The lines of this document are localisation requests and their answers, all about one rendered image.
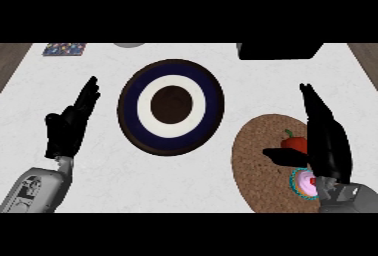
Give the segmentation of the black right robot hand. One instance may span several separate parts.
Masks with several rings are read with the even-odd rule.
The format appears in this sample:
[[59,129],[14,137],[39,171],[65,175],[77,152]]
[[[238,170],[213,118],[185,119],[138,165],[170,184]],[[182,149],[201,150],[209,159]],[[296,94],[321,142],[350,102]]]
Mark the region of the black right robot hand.
[[353,159],[346,130],[313,86],[302,84],[300,91],[308,113],[308,152],[291,148],[266,148],[263,154],[279,166],[310,166],[316,177],[336,178],[339,183],[349,184]]

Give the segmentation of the brown cork round placemat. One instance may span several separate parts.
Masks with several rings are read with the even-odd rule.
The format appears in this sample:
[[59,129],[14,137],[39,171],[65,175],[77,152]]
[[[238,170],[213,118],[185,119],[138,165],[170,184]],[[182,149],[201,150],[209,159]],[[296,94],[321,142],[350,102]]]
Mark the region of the brown cork round placemat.
[[290,187],[294,168],[277,165],[263,154],[266,148],[281,147],[285,130],[308,137],[308,125],[287,115],[262,115],[243,126],[232,146],[235,182],[256,213],[316,213],[319,200],[306,200]]

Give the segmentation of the blue white brown round plate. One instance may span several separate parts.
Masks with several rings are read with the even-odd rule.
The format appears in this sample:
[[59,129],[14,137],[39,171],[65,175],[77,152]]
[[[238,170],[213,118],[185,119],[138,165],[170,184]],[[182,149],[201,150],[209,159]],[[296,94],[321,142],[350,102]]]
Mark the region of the blue white brown round plate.
[[119,123],[132,144],[160,156],[182,155],[209,141],[225,112],[212,72],[195,62],[166,59],[130,78],[119,100]]

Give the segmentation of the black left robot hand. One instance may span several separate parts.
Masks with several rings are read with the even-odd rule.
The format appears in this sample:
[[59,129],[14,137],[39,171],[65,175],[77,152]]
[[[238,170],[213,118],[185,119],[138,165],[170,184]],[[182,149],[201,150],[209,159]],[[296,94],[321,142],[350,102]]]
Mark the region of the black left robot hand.
[[46,158],[73,158],[79,153],[88,121],[99,97],[98,78],[92,76],[80,91],[76,103],[65,108],[61,114],[51,113],[45,118],[48,126]]

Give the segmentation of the red bell pepper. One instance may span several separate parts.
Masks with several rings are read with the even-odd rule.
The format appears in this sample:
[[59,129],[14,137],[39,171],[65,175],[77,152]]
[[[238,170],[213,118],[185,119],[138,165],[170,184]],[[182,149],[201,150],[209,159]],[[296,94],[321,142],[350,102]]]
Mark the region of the red bell pepper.
[[308,139],[305,137],[296,137],[290,130],[285,130],[288,138],[282,140],[281,147],[290,148],[302,153],[308,153]]

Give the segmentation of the black box appliance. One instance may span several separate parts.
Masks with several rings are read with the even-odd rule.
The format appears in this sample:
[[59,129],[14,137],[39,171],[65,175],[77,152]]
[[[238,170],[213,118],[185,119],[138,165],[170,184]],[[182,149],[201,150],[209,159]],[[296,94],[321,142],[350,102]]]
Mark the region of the black box appliance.
[[241,60],[297,60],[310,59],[322,43],[238,43]]

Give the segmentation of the colourful patterned flat square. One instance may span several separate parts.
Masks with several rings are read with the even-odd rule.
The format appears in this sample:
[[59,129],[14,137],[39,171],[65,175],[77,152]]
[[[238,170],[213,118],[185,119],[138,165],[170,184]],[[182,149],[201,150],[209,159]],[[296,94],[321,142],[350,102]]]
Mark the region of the colourful patterned flat square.
[[86,43],[49,43],[45,56],[82,56],[86,49]]

